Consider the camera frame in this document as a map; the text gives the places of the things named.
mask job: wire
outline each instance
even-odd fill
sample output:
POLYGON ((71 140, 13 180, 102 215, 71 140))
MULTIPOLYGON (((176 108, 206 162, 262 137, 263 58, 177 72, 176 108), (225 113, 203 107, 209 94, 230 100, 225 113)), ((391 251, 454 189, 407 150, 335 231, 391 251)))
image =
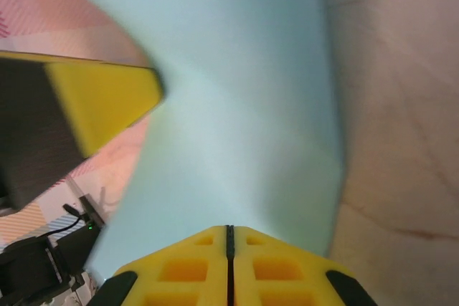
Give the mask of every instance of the wire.
POLYGON ((42 235, 39 236, 39 238, 41 238, 42 236, 51 236, 52 234, 56 234, 56 233, 59 233, 59 232, 63 232, 63 231, 67 231, 68 229, 71 229, 74 225, 78 224, 78 222, 80 222, 80 218, 77 218, 77 220, 69 225, 69 226, 66 226, 66 227, 62 227, 61 229, 55 229, 54 231, 49 231, 49 232, 46 232, 46 233, 43 233, 42 235))

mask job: light blue foam sheet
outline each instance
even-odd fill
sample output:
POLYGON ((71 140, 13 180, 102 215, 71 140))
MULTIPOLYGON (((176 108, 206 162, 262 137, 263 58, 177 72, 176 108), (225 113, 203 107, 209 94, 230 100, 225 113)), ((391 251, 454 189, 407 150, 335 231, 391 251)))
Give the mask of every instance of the light blue foam sheet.
POLYGON ((145 49, 154 110, 100 277, 217 224, 324 254, 343 164, 322 0, 93 0, 145 49))

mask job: beige surface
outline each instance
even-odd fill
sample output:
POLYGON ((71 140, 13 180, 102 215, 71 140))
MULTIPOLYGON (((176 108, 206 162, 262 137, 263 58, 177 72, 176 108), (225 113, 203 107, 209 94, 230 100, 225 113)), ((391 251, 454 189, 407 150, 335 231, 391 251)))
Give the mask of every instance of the beige surface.
POLYGON ((328 0, 348 177, 331 257, 380 305, 459 305, 458 0, 328 0))

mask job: black cable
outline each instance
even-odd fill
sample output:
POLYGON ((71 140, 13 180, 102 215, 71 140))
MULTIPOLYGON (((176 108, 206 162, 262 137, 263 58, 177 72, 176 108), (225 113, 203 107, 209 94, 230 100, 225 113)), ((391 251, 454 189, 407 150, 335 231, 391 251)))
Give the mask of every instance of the black cable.
POLYGON ((80 212, 77 209, 73 208, 71 205, 65 204, 62 207, 68 214, 72 214, 73 216, 76 216, 77 218, 81 218, 80 212))
POLYGON ((41 238, 42 236, 51 236, 52 234, 56 234, 56 233, 59 233, 59 232, 63 232, 63 231, 67 231, 68 229, 71 229, 74 225, 78 224, 78 222, 80 222, 80 218, 77 218, 77 220, 69 225, 69 226, 66 226, 66 227, 62 227, 61 229, 55 229, 54 231, 49 231, 49 232, 46 232, 46 233, 43 233, 42 235, 38 236, 39 238, 41 238))

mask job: black rubber edge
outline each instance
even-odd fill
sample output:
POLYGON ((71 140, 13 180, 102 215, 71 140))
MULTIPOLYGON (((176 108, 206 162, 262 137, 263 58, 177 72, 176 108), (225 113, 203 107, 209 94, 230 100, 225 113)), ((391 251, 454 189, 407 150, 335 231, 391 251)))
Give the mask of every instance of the black rubber edge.
POLYGON ((345 306, 377 306, 359 281, 353 277, 336 270, 327 271, 326 276, 345 306))
POLYGON ((227 301, 228 306, 235 304, 235 227, 227 225, 227 260, 228 260, 228 280, 227 280, 227 301))
POLYGON ((135 272, 122 272, 111 277, 95 293, 87 306, 121 306, 136 280, 135 272))

